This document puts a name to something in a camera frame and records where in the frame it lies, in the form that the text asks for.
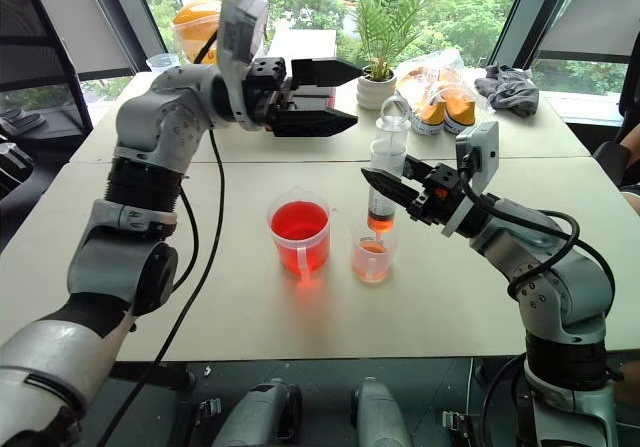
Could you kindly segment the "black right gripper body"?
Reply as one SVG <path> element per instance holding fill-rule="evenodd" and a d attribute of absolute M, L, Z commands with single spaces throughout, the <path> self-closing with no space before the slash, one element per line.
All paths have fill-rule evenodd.
<path fill-rule="evenodd" d="M 407 208 L 414 220 L 425 224 L 445 225 L 461 204 L 465 195 L 456 170 L 437 163 L 425 182 L 423 190 Z"/>

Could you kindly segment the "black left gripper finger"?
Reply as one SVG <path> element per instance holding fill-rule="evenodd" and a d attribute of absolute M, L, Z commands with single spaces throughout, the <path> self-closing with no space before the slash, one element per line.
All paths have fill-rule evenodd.
<path fill-rule="evenodd" d="M 358 117 L 335 109 L 276 110 L 268 114 L 268 126 L 276 137 L 330 137 L 358 122 Z"/>
<path fill-rule="evenodd" d="M 292 87 L 337 87 L 359 78 L 360 67 L 338 58 L 293 59 Z"/>

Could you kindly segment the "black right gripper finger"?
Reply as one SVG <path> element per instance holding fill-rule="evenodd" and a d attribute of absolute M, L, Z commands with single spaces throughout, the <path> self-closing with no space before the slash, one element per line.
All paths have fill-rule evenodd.
<path fill-rule="evenodd" d="M 409 180 L 425 182 L 432 171 L 432 166 L 411 155 L 407 155 L 404 159 L 402 175 Z"/>
<path fill-rule="evenodd" d="M 365 167 L 361 169 L 361 173 L 379 194 L 402 207 L 409 207 L 419 196 L 418 191 L 385 170 Z"/>

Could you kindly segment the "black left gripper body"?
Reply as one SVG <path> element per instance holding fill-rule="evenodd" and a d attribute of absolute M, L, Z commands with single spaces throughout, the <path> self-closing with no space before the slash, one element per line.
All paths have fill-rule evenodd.
<path fill-rule="evenodd" d="M 276 110 L 322 110 L 328 108 L 329 87 L 292 87 L 292 74 L 282 57 L 255 60 L 247 74 L 249 119 L 271 132 L 268 114 Z"/>

